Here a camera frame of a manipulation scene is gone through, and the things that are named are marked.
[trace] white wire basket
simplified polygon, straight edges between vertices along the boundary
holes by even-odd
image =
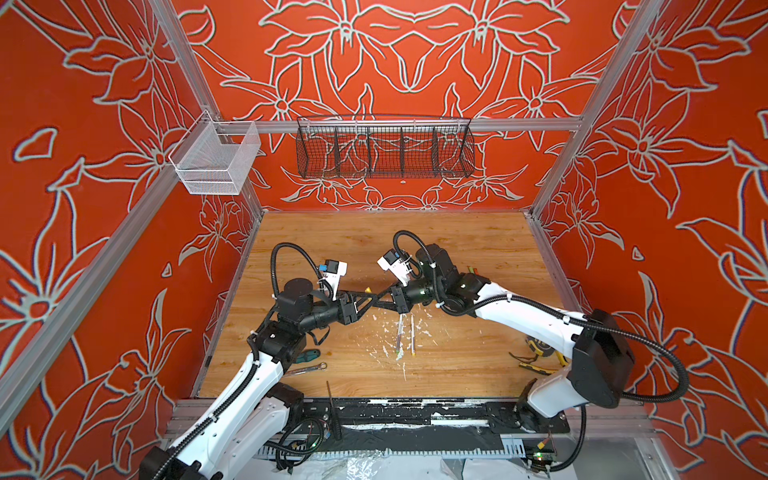
[[[251,122],[239,144],[219,134],[217,124],[204,111],[168,155],[191,194],[239,194],[261,148],[255,123]]]

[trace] wooden table surface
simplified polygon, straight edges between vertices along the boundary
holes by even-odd
[[[250,351],[246,336],[256,329],[273,305],[270,252],[276,243],[299,244],[320,265],[326,259],[349,264],[340,289],[384,290],[396,279],[376,261],[392,248],[392,235],[411,230],[427,243],[446,249],[459,271],[468,266],[503,287],[552,306],[561,307],[525,218],[520,213],[268,213],[251,250],[247,268],[224,324],[206,374],[201,397],[218,396]],[[411,254],[416,243],[403,237],[400,247]],[[314,280],[310,266],[295,250],[282,249],[277,258],[280,287],[288,280]],[[470,316],[451,317],[430,306],[416,306],[403,316],[405,355],[397,360],[395,344],[400,315],[371,309],[349,326],[333,324],[319,348],[328,369],[284,377],[306,396],[517,396],[538,374],[518,367],[517,356],[531,356],[525,335],[498,323]],[[415,355],[411,353],[413,323]],[[555,356],[536,365],[557,368]]]

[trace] red wall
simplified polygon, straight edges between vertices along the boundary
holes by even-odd
[[[2,372],[200,111],[142,0],[0,12]],[[132,476],[190,395],[252,224],[240,197],[177,185],[0,439],[0,476]]]
[[[543,224],[578,298],[687,364],[651,416],[683,478],[768,475],[768,6],[669,2]],[[666,392],[638,353],[633,387]]]
[[[331,112],[578,116],[635,3],[174,1],[230,120]],[[479,135],[474,176],[402,184],[302,180],[294,140],[270,134],[251,180],[273,210],[516,209],[531,205],[567,137]]]

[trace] robotic arm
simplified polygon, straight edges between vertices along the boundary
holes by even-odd
[[[601,333],[584,328],[595,323],[616,329],[612,316],[600,310],[590,315],[568,312],[515,295],[476,273],[459,273],[448,252],[436,244],[423,245],[415,262],[396,248],[387,252],[379,265],[399,280],[391,294],[396,310],[407,313],[417,303],[433,300],[447,314],[470,315],[509,326],[547,343],[572,363],[546,379],[532,380],[518,398],[518,421],[524,430],[539,432],[548,420],[574,406],[593,403],[615,408],[634,366],[627,340],[618,333]],[[415,275],[410,264],[418,266]]]
[[[411,237],[419,244],[415,258],[400,249],[401,236]],[[532,380],[518,398],[515,424],[525,431],[545,432],[549,419],[573,406],[593,403],[614,408],[621,397],[669,402],[686,392],[687,372],[680,360],[660,344],[618,329],[606,312],[595,310],[585,315],[556,309],[515,295],[476,273],[459,273],[448,252],[436,244],[425,245],[405,230],[395,234],[393,243],[394,248],[378,263],[391,271],[398,282],[379,294],[339,290],[346,263],[328,260],[318,268],[301,247],[292,243],[276,245],[270,265],[275,305],[259,329],[248,337],[251,353],[193,427],[168,450],[150,450],[141,463],[139,479],[229,480],[262,445],[307,459],[324,438],[324,428],[316,420],[310,421],[317,423],[317,440],[304,449],[269,441],[281,431],[287,436],[306,421],[301,418],[303,394],[279,383],[280,378],[304,350],[307,334],[315,338],[315,329],[329,328],[334,322],[357,322],[373,306],[407,313],[417,303],[426,306],[435,301],[451,316],[469,315],[502,323],[571,358],[571,364],[554,375]],[[318,278],[317,288],[307,279],[296,278],[289,280],[282,292],[278,290],[275,262],[282,247],[291,247],[304,255]],[[381,300],[388,294],[391,302]],[[319,345],[326,337],[327,334],[315,343]],[[626,338],[656,349],[672,363],[679,381],[674,391],[662,396],[624,392],[634,365]],[[566,462],[552,468],[532,467],[556,472],[570,465],[584,442],[586,418],[582,408],[577,447]]]

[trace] wire mesh basket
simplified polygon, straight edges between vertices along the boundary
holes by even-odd
[[[204,111],[168,156],[191,194],[239,194],[261,148],[255,123],[239,144],[217,132],[219,123]]]
[[[296,164],[304,178],[469,177],[468,118],[377,115],[300,117]]]

